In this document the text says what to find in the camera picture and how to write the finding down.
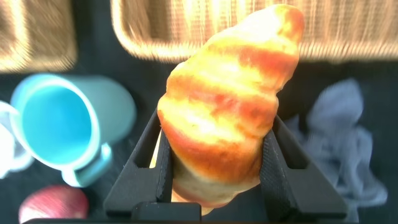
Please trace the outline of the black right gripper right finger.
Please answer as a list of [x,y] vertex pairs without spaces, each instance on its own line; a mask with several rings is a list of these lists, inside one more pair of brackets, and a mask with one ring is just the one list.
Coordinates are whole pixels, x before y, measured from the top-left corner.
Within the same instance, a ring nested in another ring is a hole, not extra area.
[[261,190],[270,221],[342,221],[347,205],[277,116],[264,137]]

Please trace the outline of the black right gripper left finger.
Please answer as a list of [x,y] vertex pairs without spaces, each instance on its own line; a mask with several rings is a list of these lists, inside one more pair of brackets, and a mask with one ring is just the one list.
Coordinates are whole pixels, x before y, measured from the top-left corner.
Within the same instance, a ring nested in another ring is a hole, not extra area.
[[104,200],[108,217],[132,217],[140,203],[169,203],[172,194],[172,153],[153,112],[131,156]]

